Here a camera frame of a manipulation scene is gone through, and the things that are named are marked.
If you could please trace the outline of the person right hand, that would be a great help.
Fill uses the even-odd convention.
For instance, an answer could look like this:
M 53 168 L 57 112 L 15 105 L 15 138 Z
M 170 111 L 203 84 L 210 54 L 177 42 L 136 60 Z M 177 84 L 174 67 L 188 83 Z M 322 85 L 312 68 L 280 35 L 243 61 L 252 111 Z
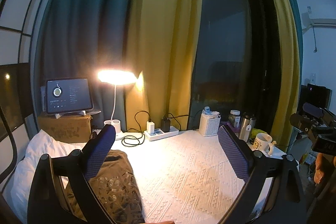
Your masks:
M 334 168 L 335 157 L 331 159 L 329 156 L 325 157 L 323 153 L 318 153 L 315 160 L 314 182 L 320 184 L 326 176 L 332 173 Z

